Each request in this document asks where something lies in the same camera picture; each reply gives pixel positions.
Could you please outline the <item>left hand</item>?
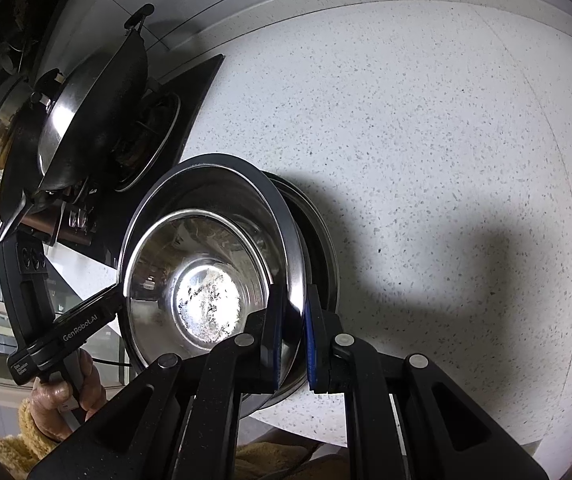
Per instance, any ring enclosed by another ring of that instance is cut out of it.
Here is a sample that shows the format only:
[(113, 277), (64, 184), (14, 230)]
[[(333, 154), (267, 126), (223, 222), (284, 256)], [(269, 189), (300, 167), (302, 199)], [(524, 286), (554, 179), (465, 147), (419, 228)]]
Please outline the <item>left hand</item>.
[[(79, 404), (89, 419), (107, 402), (106, 389), (100, 382), (100, 374), (94, 365), (92, 356), (85, 350), (80, 351), (80, 369), (83, 384)], [(59, 412), (59, 408), (72, 398), (71, 386), (64, 380), (59, 382), (40, 382), (33, 384), (30, 396), (30, 414), (45, 437), (62, 441), (72, 434), (72, 430)]]

